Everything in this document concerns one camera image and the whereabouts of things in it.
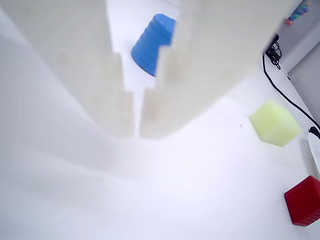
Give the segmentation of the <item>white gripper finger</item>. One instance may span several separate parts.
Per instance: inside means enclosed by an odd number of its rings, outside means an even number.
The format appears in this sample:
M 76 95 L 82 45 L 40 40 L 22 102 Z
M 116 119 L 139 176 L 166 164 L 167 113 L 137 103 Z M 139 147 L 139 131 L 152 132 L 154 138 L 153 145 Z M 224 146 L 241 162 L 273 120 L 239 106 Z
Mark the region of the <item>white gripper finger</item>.
M 101 127 L 134 133 L 133 95 L 113 51 L 104 0 L 3 0 L 1 9 Z
M 140 135 L 160 139 L 201 115 L 255 67 L 293 0 L 185 0 L 171 44 L 159 49 Z

